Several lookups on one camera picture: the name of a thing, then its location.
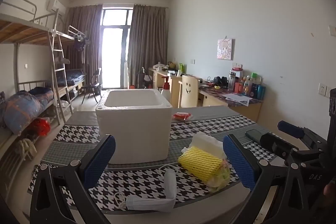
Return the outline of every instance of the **smartphone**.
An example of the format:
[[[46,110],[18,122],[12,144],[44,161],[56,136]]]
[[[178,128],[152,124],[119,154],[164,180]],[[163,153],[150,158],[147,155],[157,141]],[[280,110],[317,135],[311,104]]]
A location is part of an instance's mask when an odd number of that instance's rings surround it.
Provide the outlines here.
[[[263,135],[262,133],[260,133],[258,130],[256,129],[251,129],[245,132],[245,135],[247,137],[249,137],[251,140],[257,142],[260,144],[260,138]]]

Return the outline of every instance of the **smiley face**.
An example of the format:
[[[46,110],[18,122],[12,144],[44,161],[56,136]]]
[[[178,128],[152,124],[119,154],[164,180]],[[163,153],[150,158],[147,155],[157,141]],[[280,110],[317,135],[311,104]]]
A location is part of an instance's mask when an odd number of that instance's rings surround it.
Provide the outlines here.
[[[187,92],[187,94],[191,92],[191,90],[187,90],[187,88],[185,89],[185,91]]]

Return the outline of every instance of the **mask ear loop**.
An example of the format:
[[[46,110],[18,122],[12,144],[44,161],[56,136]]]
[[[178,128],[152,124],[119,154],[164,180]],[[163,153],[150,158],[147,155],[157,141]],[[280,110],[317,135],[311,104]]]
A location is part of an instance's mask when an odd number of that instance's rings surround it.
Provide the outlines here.
[[[164,176],[162,175],[161,168],[164,168],[164,167],[166,167],[166,166],[170,166],[170,167],[172,167],[176,172],[178,171],[177,166],[174,166],[174,165],[171,165],[171,164],[165,164],[165,165],[162,165],[162,166],[159,168],[159,174],[160,174],[160,176],[163,177],[163,178],[164,178]]]
[[[116,192],[116,193],[114,194],[113,198],[114,198],[116,204],[118,205],[119,209],[125,209],[125,208],[126,208],[126,198],[125,198],[125,196],[124,196],[123,193],[121,193],[121,192]]]

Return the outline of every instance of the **curtain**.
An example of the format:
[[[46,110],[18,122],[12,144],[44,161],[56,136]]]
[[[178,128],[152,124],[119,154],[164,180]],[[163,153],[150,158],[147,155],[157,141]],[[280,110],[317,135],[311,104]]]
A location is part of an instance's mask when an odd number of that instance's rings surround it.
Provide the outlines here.
[[[83,7],[73,7],[69,9],[66,20],[66,33],[71,25],[77,30],[86,34],[91,41],[85,48],[85,72],[86,83],[89,83],[94,72],[99,68],[99,48],[100,48],[100,18],[103,5],[90,5]],[[82,53],[77,51],[73,45],[66,48],[65,58],[70,60],[67,69],[82,69]]]
[[[135,5],[129,35],[128,77],[137,85],[141,68],[167,63],[166,8]]]

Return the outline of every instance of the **white bottle with red pump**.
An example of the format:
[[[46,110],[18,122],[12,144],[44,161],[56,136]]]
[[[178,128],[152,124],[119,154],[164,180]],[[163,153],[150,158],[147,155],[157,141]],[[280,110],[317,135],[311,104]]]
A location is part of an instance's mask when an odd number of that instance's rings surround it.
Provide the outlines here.
[[[166,98],[166,100],[170,103],[170,99],[171,99],[171,92],[170,92],[170,85],[168,83],[169,77],[165,76],[162,77],[165,79],[165,83],[163,84],[163,89],[161,91],[161,94],[163,95],[163,97]]]

